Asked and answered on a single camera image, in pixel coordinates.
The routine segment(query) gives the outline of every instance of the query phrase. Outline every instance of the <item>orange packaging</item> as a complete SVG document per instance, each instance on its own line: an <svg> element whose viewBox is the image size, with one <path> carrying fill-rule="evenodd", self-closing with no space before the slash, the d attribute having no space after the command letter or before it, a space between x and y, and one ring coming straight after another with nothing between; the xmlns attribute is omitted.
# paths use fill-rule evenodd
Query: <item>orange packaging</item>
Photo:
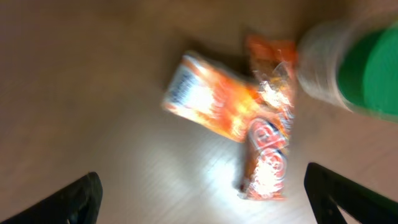
<svg viewBox="0 0 398 224"><path fill-rule="evenodd" d="M241 185L251 200L283 199L287 146L293 121L295 45L267 41L260 35L246 39L250 66L259 80L259 107L249 123L248 159Z"/></svg>
<svg viewBox="0 0 398 224"><path fill-rule="evenodd" d="M258 86L248 85L222 65L195 52L186 53L162 106L208 129L243 142L258 105Z"/></svg>

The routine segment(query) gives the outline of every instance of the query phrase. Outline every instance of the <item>green container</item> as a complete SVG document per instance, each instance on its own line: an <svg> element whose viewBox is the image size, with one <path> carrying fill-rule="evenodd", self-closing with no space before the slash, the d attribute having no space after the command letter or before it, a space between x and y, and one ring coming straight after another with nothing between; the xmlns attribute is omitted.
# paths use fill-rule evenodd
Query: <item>green container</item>
<svg viewBox="0 0 398 224"><path fill-rule="evenodd" d="M398 121L397 11L328 22L300 42L297 79L312 97Z"/></svg>

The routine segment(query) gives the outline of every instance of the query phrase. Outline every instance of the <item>orange snack package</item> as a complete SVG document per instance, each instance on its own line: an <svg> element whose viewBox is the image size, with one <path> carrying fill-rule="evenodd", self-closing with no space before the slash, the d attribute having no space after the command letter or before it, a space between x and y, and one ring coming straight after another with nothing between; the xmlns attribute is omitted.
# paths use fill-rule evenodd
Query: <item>orange snack package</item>
<svg viewBox="0 0 398 224"><path fill-rule="evenodd" d="M250 35L246 47L260 89L256 115L249 123L248 159L241 196L251 200L280 200L294 118L295 45Z"/></svg>
<svg viewBox="0 0 398 224"><path fill-rule="evenodd" d="M162 106L208 129L243 142L256 110L258 86L248 85L226 67L187 52Z"/></svg>

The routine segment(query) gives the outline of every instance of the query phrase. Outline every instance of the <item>snack food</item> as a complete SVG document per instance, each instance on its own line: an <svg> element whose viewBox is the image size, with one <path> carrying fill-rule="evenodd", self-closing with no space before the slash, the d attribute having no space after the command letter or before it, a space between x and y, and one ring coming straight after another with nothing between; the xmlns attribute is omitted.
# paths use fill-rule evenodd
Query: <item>snack food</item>
<svg viewBox="0 0 398 224"><path fill-rule="evenodd" d="M294 118L294 43L268 42L259 35L250 35L246 47L251 70L260 82L261 97L257 99L257 114L249 124L242 196L252 200L280 200Z"/></svg>
<svg viewBox="0 0 398 224"><path fill-rule="evenodd" d="M257 86L226 67L187 52L175 72L162 106L208 129L243 142L256 110Z"/></svg>

